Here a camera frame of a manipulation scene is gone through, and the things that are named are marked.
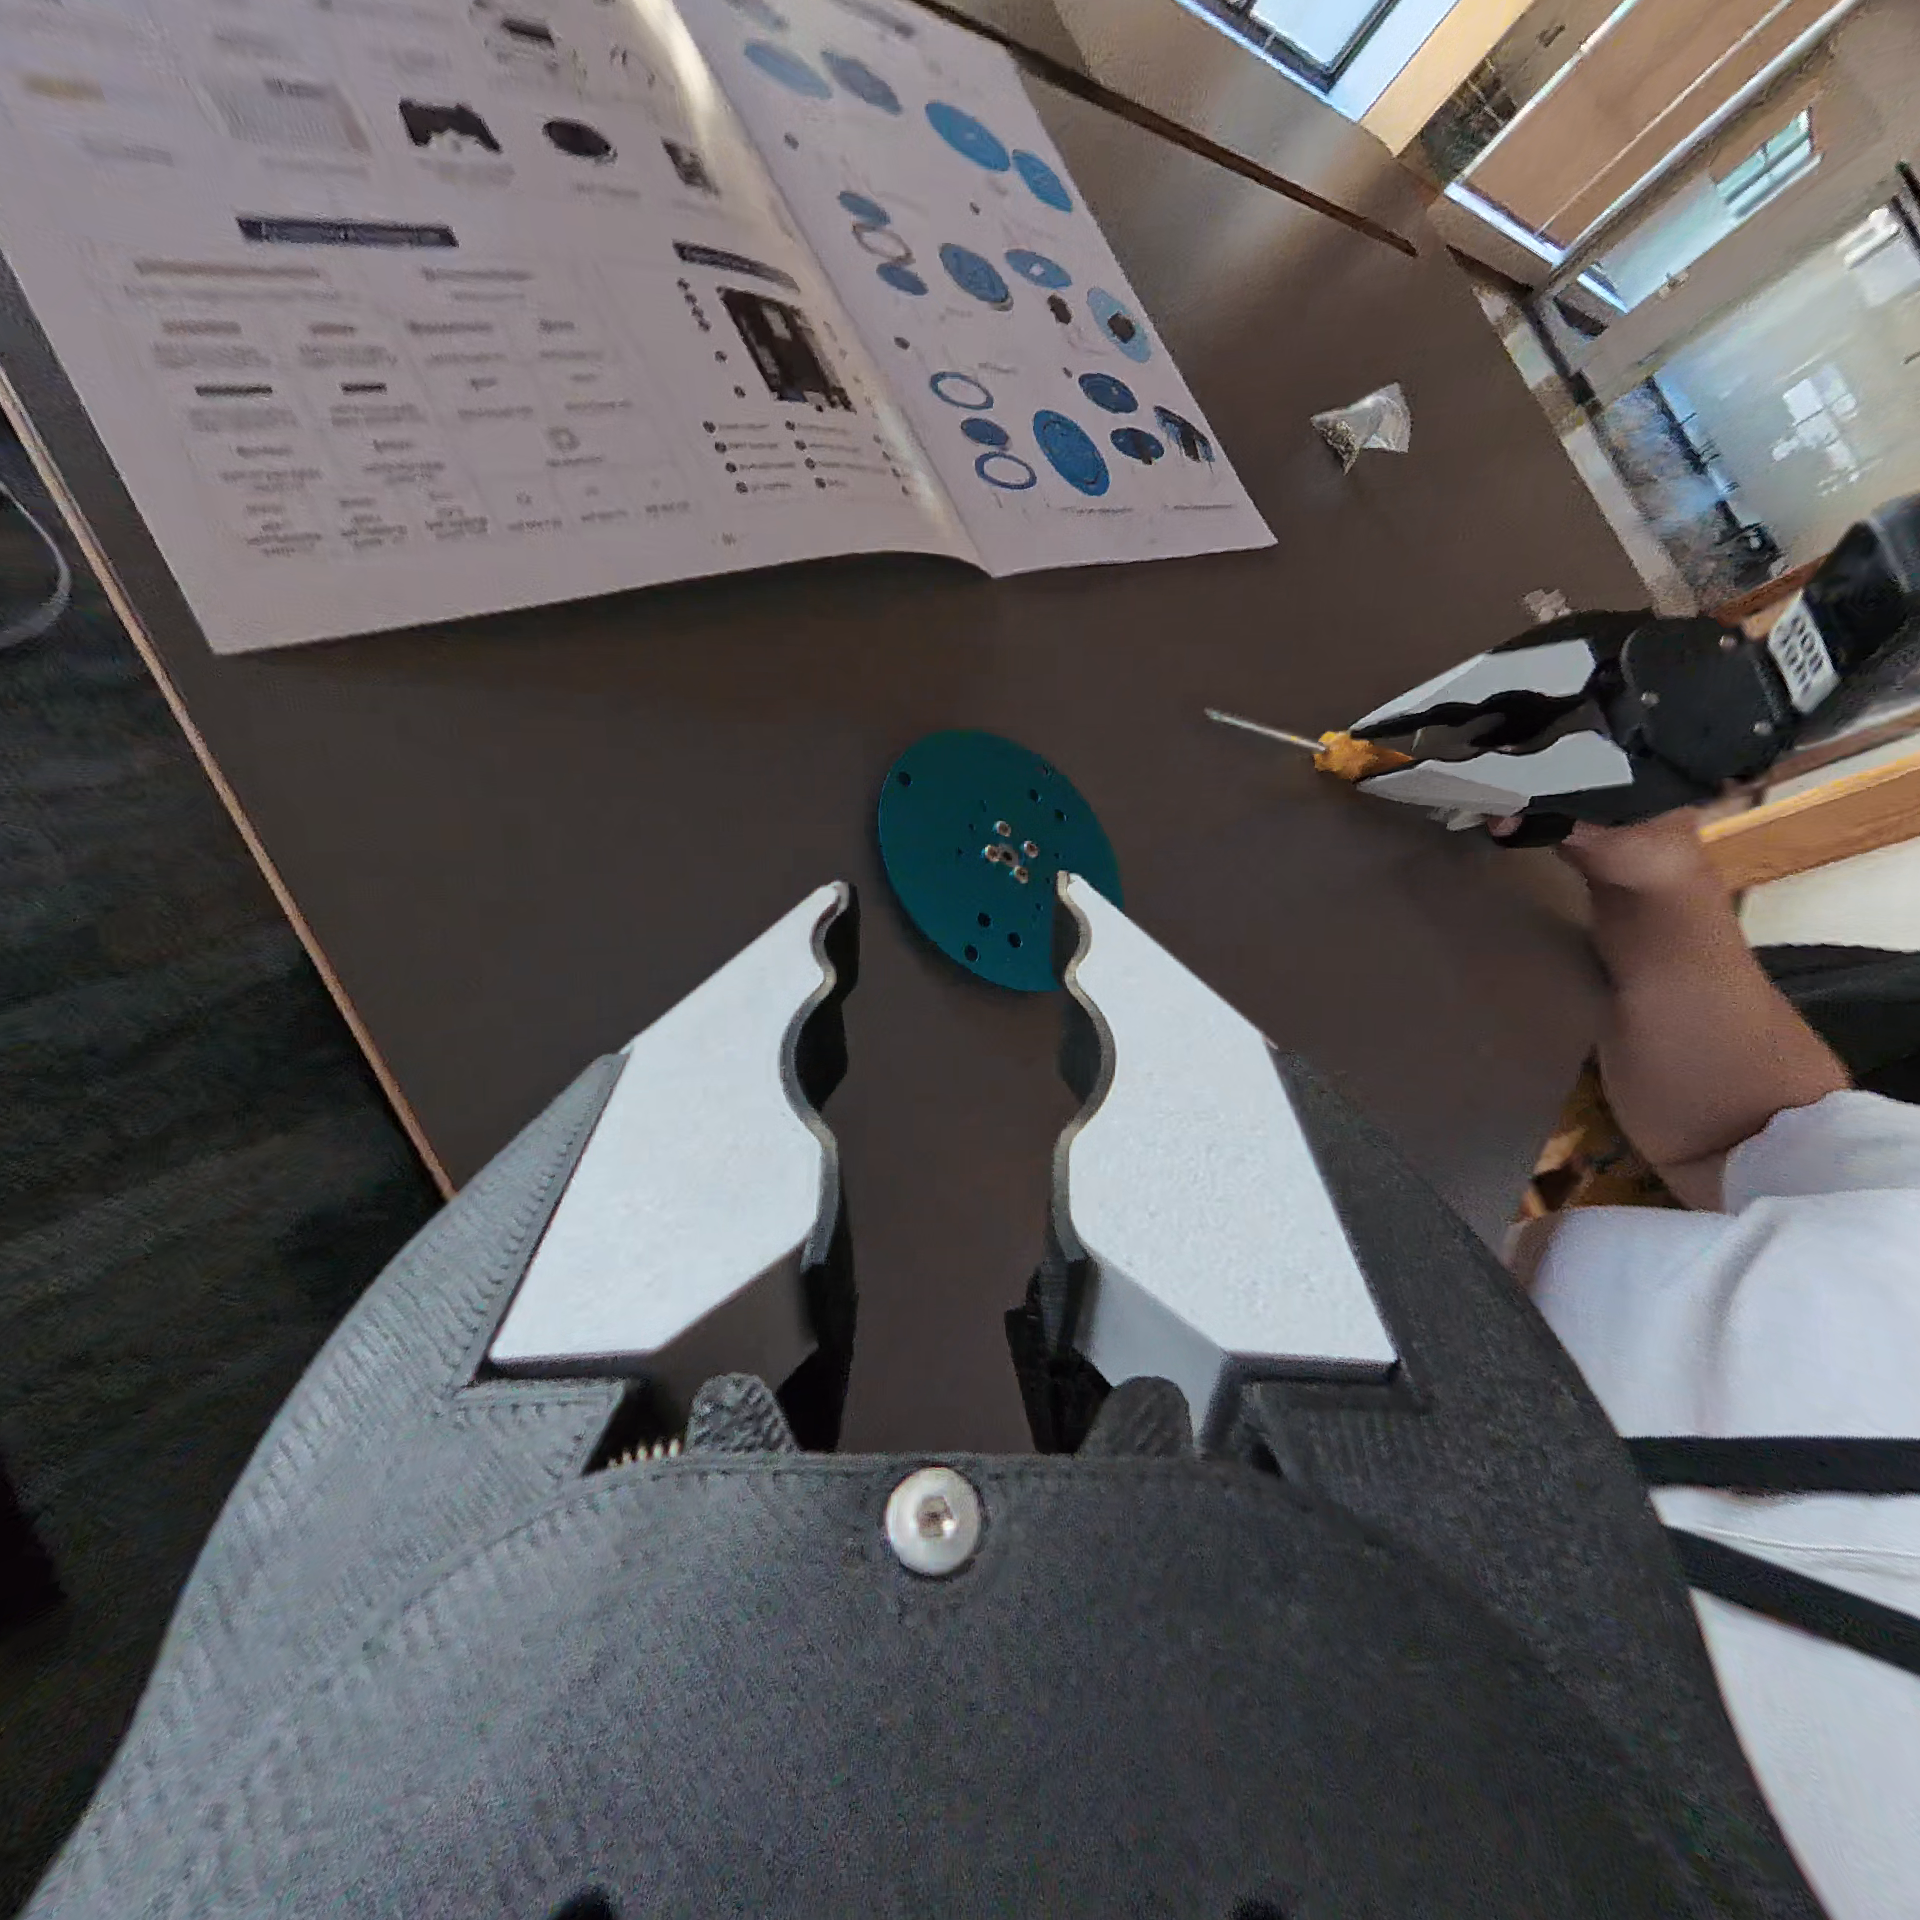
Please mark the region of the dark grey desk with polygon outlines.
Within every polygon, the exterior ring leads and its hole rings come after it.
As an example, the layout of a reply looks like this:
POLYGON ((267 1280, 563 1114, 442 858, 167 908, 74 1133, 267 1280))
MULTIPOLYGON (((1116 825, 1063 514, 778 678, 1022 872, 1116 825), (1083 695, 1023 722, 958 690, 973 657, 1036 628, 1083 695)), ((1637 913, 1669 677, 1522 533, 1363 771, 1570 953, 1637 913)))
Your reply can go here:
POLYGON ((877 789, 938 730, 1052 761, 1124 908, 1499 1233, 1586 1049, 1570 885, 1372 806, 1205 710, 1351 727, 1552 601, 1645 578, 1363 127, 1184 4, 921 4, 1009 49, 1273 544, 986 578, 865 553, 216 654, 3 263, 3 423, 438 1188, 819 885, 859 893, 831 1095, 855 1448, 1022 1448, 1002 1314, 1068 1120, 1057 990, 947 962, 877 789), (1408 455, 1311 415, 1402 383, 1408 455))

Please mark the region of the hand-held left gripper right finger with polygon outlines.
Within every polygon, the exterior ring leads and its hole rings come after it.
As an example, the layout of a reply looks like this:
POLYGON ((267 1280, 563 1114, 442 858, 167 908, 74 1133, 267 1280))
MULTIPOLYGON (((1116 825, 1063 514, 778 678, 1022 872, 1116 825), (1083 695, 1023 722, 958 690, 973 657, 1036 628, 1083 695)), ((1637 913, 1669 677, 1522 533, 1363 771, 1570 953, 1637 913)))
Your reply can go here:
POLYGON ((1386 1386, 1399 1351, 1266 1034, 1083 877, 1052 885, 1063 1080, 1027 1294, 1009 1314, 1042 1455, 1165 1380, 1205 1455, 1249 1386, 1386 1386))

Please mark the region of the clear plastic bag of screws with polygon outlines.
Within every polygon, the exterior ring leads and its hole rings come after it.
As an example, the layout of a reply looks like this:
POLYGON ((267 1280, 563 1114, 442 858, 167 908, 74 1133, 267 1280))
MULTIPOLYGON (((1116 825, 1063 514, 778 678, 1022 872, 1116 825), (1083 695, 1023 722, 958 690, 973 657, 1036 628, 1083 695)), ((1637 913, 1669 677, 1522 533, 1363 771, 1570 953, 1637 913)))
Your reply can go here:
POLYGON ((1314 411, 1311 432, 1341 470, 1354 470, 1372 455, 1408 455, 1413 407, 1402 383, 1381 383, 1341 407, 1314 411))

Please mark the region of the person's right forearm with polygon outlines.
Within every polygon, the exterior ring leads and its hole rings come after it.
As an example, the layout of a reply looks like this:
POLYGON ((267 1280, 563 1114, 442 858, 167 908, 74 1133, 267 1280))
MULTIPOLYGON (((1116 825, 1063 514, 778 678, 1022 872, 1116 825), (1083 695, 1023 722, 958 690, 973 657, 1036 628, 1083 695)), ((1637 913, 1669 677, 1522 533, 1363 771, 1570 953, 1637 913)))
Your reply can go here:
POLYGON ((1609 975, 1598 1083, 1652 1174, 1694 1214, 1719 1214, 1728 1159, 1854 1080, 1769 984, 1717 881, 1589 888, 1609 975))

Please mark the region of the wooden table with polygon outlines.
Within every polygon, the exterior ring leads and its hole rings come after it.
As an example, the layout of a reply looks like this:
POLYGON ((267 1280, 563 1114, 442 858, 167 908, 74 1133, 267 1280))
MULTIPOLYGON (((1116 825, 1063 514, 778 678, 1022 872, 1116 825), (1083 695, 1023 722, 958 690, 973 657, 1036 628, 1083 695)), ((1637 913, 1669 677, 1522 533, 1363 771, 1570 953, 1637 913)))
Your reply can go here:
POLYGON ((1705 821, 1697 842, 1733 893, 1797 881, 1920 833, 1916 695, 1796 752, 1739 809, 1705 821))

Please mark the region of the window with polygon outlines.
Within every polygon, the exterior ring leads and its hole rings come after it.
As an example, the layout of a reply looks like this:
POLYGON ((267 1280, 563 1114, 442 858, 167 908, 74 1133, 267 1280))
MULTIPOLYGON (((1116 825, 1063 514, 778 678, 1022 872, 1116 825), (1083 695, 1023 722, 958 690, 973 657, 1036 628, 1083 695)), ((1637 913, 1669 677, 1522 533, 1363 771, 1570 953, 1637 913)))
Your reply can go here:
POLYGON ((1363 123, 1455 14, 1451 0, 1191 0, 1285 80, 1363 123))

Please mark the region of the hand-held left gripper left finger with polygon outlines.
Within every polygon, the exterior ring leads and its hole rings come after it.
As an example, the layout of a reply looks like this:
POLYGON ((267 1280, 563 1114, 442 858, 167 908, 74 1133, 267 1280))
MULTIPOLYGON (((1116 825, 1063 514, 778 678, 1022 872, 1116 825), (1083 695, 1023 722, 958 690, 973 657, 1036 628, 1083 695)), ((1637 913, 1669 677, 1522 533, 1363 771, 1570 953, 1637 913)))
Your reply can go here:
POLYGON ((639 1380, 693 1412, 762 1380, 805 1448, 831 1448, 859 1328, 825 1103, 844 1080, 859 893, 825 885, 610 1061, 487 1367, 639 1380))

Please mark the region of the orange handled screwdriver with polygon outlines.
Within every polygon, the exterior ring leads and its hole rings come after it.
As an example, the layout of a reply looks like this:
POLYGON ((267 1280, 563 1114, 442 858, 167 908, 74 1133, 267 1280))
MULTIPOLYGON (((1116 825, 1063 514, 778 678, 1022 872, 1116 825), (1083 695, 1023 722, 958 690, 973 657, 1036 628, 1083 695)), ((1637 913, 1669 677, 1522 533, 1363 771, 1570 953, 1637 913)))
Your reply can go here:
POLYGON ((1221 730, 1231 730, 1231 733, 1254 733, 1254 739, 1285 744, 1285 752, 1299 752, 1299 756, 1311 758, 1311 768, 1320 773, 1347 779, 1347 783, 1381 779, 1381 773, 1397 773, 1397 771, 1413 768, 1408 756, 1399 756, 1392 744, 1377 744, 1377 743, 1367 743, 1367 739, 1354 739, 1354 733, 1285 733, 1285 730, 1273 730, 1273 727, 1261 727, 1261 722, 1249 722, 1249 718, 1237 718, 1237 714, 1225 714, 1225 710, 1205 710, 1205 722, 1213 722, 1221 730))

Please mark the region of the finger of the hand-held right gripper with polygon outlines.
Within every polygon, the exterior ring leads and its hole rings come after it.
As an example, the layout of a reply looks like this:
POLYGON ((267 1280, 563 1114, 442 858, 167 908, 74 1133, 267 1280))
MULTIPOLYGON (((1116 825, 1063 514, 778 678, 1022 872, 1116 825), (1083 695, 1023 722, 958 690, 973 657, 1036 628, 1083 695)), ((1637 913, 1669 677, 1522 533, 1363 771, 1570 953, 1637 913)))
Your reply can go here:
POLYGON ((1548 739, 1515 744, 1499 744, 1497 733, 1499 722, 1425 727, 1381 739, 1354 730, 1359 744, 1402 758, 1359 779, 1359 791, 1429 818, 1515 818, 1584 795, 1616 795, 1637 779, 1629 756, 1584 722, 1548 722, 1548 739))
POLYGON ((1562 743, 1611 739, 1595 702, 1589 638, 1524 641, 1386 702, 1351 727, 1363 743, 1562 743))

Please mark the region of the open instruction booklet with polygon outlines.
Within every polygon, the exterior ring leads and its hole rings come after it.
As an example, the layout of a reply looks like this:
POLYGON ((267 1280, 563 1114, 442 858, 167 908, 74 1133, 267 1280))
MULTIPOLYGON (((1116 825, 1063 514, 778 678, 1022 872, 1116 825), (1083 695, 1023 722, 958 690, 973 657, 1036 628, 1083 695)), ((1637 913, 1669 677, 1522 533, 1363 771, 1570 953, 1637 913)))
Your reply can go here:
POLYGON ((205 641, 1273 544, 921 4, 3 4, 3 263, 205 641))

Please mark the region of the person in white shirt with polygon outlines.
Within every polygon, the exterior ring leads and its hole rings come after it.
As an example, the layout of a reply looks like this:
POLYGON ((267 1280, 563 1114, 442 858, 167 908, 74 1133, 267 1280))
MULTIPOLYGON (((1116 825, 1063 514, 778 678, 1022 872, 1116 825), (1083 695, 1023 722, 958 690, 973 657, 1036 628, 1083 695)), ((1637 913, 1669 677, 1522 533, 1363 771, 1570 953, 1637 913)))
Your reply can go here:
MULTIPOLYGON (((1719 1214, 1578 1207, 1522 1268, 1623 1439, 1920 1431, 1920 1114, 1838 1091, 1719 1214)), ((1830 1916, 1920 1909, 1920 1682, 1694 1590, 1743 1762, 1830 1916)))

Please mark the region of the blue round metal plate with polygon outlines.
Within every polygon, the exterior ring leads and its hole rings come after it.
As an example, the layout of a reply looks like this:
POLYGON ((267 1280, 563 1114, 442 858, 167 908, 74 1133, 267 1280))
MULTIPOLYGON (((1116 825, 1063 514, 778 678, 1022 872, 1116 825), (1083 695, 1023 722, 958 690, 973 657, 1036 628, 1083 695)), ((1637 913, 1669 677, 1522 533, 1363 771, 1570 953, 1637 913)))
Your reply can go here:
POLYGON ((969 980, 1057 986, 1057 877, 1120 903, 1107 830, 1083 791, 1012 739, 950 730, 913 743, 877 791, 877 858, 909 924, 969 980))

